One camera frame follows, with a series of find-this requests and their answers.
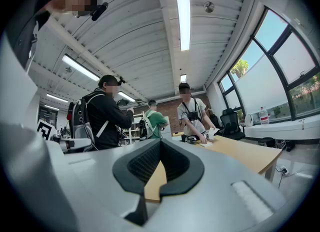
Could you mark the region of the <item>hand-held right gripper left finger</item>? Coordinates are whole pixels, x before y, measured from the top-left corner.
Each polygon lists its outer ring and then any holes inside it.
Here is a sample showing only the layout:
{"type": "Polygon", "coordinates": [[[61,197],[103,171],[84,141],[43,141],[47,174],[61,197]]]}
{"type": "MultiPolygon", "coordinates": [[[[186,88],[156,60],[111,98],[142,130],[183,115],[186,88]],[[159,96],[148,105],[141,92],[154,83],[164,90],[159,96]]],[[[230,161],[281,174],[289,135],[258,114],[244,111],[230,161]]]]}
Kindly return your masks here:
{"type": "Polygon", "coordinates": [[[161,232],[148,218],[145,198],[145,186],[159,163],[159,143],[151,139],[65,156],[84,190],[89,232],[161,232]]]}

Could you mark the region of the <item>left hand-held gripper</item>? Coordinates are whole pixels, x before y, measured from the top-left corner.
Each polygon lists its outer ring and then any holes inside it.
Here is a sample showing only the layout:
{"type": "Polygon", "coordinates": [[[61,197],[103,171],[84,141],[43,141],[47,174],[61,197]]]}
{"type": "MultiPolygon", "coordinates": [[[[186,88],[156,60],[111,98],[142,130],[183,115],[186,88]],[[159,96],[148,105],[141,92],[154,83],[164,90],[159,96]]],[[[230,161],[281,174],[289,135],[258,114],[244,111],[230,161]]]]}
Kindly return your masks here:
{"type": "Polygon", "coordinates": [[[61,149],[63,153],[74,150],[87,150],[92,147],[89,138],[63,139],[61,133],[50,123],[40,119],[36,126],[37,134],[44,139],[48,149],[61,149]]]}

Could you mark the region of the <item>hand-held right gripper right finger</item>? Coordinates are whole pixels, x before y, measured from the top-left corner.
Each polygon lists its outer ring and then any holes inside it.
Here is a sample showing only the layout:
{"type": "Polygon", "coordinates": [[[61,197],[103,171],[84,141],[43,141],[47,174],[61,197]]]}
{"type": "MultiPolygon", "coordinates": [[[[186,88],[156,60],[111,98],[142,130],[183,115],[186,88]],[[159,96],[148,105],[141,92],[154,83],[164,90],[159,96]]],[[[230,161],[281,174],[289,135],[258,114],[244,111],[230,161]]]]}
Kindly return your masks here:
{"type": "Polygon", "coordinates": [[[236,159],[180,141],[204,165],[187,193],[163,197],[144,228],[150,232],[276,232],[283,195],[236,159]]]}

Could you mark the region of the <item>black office chair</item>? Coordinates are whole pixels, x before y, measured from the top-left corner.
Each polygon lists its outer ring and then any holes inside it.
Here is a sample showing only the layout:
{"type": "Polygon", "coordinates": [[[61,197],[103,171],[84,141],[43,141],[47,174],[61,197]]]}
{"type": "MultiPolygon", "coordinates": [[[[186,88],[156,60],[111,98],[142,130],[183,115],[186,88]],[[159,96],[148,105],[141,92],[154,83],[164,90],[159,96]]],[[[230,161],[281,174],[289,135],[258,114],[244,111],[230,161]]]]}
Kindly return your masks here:
{"type": "Polygon", "coordinates": [[[220,120],[222,122],[222,135],[225,138],[232,140],[242,140],[245,138],[245,133],[241,131],[238,114],[233,111],[231,108],[227,108],[222,111],[222,115],[220,116],[220,120]]]}
{"type": "Polygon", "coordinates": [[[213,124],[218,130],[220,130],[220,129],[222,128],[222,127],[220,126],[220,124],[219,124],[218,117],[217,117],[215,114],[211,114],[211,115],[209,116],[209,118],[210,118],[212,124],[213,124]]]}

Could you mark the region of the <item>grey backpack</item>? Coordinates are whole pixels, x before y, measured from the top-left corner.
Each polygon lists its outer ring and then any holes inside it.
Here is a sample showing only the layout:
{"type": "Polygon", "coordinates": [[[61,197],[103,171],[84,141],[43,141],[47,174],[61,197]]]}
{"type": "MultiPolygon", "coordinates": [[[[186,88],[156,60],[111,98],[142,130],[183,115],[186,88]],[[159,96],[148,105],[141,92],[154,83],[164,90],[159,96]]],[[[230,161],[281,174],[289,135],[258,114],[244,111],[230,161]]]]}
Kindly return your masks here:
{"type": "Polygon", "coordinates": [[[67,120],[69,121],[70,136],[72,139],[90,139],[91,145],[84,148],[88,152],[95,147],[95,138],[90,125],[87,102],[84,98],[71,102],[68,108],[67,120]]]}

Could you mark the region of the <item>wooden table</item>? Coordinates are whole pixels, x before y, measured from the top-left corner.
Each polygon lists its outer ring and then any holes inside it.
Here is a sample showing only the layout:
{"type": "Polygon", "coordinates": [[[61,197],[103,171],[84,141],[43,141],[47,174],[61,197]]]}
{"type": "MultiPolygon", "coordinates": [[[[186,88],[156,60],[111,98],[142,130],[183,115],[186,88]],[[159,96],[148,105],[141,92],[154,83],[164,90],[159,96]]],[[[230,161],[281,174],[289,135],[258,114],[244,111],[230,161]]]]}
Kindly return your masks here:
{"type": "MultiPolygon", "coordinates": [[[[206,149],[234,158],[251,171],[264,175],[270,182],[273,181],[277,160],[282,153],[277,148],[260,146],[222,136],[215,136],[206,149]]],[[[160,203],[160,187],[166,183],[166,171],[162,162],[159,162],[144,187],[145,201],[148,203],[160,203]]]]}

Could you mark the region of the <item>white storage shelf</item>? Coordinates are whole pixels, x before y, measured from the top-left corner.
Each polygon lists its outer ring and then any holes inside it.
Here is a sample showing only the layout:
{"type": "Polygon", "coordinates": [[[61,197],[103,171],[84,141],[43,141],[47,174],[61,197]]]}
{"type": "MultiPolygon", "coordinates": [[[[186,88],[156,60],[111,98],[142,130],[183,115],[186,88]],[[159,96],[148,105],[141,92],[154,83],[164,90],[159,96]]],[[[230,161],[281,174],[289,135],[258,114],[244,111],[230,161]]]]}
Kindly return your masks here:
{"type": "Polygon", "coordinates": [[[134,120],[131,127],[122,131],[122,135],[125,135],[122,140],[123,145],[134,144],[140,140],[140,121],[143,119],[143,114],[134,115],[133,117],[134,120]]]}

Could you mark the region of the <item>black round bin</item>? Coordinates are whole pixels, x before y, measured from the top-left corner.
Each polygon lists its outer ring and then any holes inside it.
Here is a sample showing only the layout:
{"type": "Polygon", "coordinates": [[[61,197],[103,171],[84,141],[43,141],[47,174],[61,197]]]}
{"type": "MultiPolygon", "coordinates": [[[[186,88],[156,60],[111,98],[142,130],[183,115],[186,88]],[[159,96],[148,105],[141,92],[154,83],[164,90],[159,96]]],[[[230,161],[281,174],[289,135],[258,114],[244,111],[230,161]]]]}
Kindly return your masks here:
{"type": "Polygon", "coordinates": [[[259,146],[264,146],[268,148],[274,148],[276,146],[276,140],[272,137],[264,137],[260,139],[257,143],[259,146]]]}

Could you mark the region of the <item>clear water bottle red label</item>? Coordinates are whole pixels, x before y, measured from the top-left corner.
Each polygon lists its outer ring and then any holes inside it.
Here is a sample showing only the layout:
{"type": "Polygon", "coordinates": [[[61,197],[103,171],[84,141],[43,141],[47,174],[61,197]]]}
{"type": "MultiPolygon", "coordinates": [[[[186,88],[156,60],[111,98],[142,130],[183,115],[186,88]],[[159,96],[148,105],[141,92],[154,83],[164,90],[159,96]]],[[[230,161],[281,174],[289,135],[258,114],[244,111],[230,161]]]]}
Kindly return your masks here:
{"type": "Polygon", "coordinates": [[[268,111],[264,107],[259,110],[259,120],[261,125],[270,123],[268,111]]]}

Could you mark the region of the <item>white windowsill counter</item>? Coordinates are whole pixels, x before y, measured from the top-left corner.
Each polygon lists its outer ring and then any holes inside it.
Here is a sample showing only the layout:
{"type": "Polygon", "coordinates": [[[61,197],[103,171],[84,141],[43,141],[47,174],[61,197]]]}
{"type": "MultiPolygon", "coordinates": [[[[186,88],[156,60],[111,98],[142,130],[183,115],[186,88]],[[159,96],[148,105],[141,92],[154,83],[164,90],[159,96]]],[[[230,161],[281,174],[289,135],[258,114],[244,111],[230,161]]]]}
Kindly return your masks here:
{"type": "Polygon", "coordinates": [[[259,124],[245,127],[247,138],[265,137],[277,140],[315,140],[320,139],[320,114],[295,121],[259,124]]]}

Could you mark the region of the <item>large black-framed window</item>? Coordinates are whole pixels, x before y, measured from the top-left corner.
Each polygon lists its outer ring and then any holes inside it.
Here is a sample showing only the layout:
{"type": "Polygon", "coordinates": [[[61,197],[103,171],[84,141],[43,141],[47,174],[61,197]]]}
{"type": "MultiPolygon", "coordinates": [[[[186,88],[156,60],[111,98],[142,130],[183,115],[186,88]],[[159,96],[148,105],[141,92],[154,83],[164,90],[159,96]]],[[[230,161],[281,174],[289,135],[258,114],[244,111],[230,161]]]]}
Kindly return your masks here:
{"type": "Polygon", "coordinates": [[[270,123],[320,114],[320,63],[296,29],[265,7],[243,49],[218,83],[240,123],[261,114],[270,123]]]}

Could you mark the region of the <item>person's black shirt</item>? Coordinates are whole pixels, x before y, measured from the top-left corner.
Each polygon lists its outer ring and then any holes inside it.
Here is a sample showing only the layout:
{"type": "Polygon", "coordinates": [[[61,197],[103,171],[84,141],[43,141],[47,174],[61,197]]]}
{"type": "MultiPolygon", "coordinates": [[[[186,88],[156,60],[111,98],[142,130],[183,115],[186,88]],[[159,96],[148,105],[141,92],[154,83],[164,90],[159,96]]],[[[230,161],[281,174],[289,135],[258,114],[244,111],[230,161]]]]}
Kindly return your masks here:
{"type": "Polygon", "coordinates": [[[23,68],[26,68],[32,47],[36,46],[35,28],[41,29],[50,12],[43,7],[52,0],[21,0],[5,27],[10,46],[23,68]]]}

